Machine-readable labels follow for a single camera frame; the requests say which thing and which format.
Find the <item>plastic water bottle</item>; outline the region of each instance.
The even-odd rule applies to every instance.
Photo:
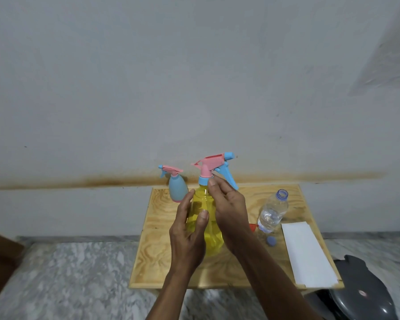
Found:
[[[272,232],[288,211],[288,191],[280,189],[276,195],[267,199],[258,218],[258,228],[265,232]]]

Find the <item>sheet of paper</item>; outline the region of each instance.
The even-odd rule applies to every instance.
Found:
[[[329,288],[338,283],[309,224],[305,221],[282,224],[282,229],[297,284],[307,288]]]

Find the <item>rust stain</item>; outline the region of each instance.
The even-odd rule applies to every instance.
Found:
[[[234,174],[235,181],[241,183],[272,183],[272,182],[330,182],[330,181],[355,181],[373,180],[386,175],[385,172],[323,172],[323,173],[284,173],[284,174]],[[196,184],[198,174],[184,175],[187,184]],[[32,190],[54,188],[101,188],[101,187],[126,187],[126,186],[166,186],[169,176],[91,176],[74,181],[61,182],[34,182],[32,184],[7,184],[0,185],[0,190]]]

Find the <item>gray floor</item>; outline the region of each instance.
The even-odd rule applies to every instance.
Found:
[[[326,240],[362,258],[387,286],[400,318],[400,238]],[[0,320],[144,319],[155,296],[129,290],[137,242],[33,245],[0,294]],[[266,319],[251,290],[188,290],[181,319]]]

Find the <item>finger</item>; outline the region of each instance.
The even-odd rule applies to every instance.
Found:
[[[229,183],[226,180],[224,180],[222,177],[217,176],[217,177],[213,177],[213,178],[219,185],[219,188],[221,189],[222,193],[228,194],[229,192],[232,192],[232,191],[235,192],[235,189],[231,185],[229,185]]]
[[[207,182],[207,189],[209,191],[209,194],[215,200],[216,204],[226,204],[228,201],[225,198],[224,193],[222,193],[222,190],[219,187],[218,183],[215,181],[215,178],[218,177],[211,177]]]
[[[187,220],[187,212],[190,207],[190,201],[194,196],[195,190],[192,189],[190,192],[185,194],[181,203],[178,205],[178,209],[176,210],[176,217],[174,224],[184,224]]]
[[[204,231],[206,229],[207,223],[209,221],[209,211],[203,210],[197,217],[196,220],[196,230],[194,230],[194,236],[204,236]]]

